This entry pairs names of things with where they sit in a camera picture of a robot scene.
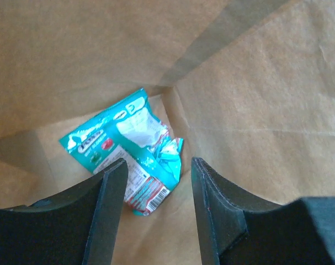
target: barcode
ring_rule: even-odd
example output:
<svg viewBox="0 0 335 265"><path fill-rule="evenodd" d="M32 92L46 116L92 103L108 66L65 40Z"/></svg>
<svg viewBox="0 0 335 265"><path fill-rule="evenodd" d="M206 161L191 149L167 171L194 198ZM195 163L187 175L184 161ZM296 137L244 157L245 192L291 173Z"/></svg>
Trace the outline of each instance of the barcode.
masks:
<svg viewBox="0 0 335 265"><path fill-rule="evenodd" d="M148 203L146 209L148 209L151 213L155 211L168 194L169 190L165 187L162 188L160 192Z"/></svg>

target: teal wrapper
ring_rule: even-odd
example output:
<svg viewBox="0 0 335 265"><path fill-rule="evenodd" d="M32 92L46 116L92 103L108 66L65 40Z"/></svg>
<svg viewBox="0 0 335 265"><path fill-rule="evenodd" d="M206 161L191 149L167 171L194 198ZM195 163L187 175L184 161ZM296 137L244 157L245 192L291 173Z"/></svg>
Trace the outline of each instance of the teal wrapper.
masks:
<svg viewBox="0 0 335 265"><path fill-rule="evenodd" d="M124 200L138 215L151 214L179 183L183 139L170 137L143 88L59 142L93 174L119 158L126 159L129 177Z"/></svg>

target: candy wrapper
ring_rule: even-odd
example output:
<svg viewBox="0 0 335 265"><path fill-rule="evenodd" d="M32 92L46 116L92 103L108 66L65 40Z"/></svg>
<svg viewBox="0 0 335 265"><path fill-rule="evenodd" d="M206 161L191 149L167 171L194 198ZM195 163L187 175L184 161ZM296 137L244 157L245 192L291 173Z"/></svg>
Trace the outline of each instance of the candy wrapper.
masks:
<svg viewBox="0 0 335 265"><path fill-rule="evenodd" d="M60 143L93 174L124 158L129 169L124 201L136 214L151 214L179 183L183 139L170 137L143 88L80 125Z"/></svg>

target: printed logo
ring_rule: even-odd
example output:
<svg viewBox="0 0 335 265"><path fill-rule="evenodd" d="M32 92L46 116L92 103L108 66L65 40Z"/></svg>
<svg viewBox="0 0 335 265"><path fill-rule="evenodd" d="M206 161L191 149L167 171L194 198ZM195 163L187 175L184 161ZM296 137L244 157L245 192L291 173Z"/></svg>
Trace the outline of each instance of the printed logo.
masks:
<svg viewBox="0 0 335 265"><path fill-rule="evenodd" d="M129 103L125 106L125 108L128 110L129 114L133 114L134 112L140 110L145 105L145 99L143 97L137 98L133 102Z"/></svg>
<svg viewBox="0 0 335 265"><path fill-rule="evenodd" d="M122 110L121 112L118 112L116 115L114 115L114 120L120 120L123 119L127 115L127 112L125 110Z"/></svg>
<svg viewBox="0 0 335 265"><path fill-rule="evenodd" d="M98 139L98 137L101 136L101 134L103 134L103 130L99 130L98 132L95 132L92 136L86 139L85 142L79 145L78 152L85 153L85 151L89 149L89 147Z"/></svg>

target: black plastic object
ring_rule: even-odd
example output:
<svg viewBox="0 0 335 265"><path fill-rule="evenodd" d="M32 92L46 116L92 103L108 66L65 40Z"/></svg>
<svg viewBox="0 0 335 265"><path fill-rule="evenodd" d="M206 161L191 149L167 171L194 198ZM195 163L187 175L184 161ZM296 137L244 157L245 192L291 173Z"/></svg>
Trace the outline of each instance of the black plastic object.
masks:
<svg viewBox="0 0 335 265"><path fill-rule="evenodd" d="M0 265L110 264L127 177L120 159L32 206L0 209Z"/></svg>
<svg viewBox="0 0 335 265"><path fill-rule="evenodd" d="M192 159L203 265L335 264L335 197L280 206Z"/></svg>

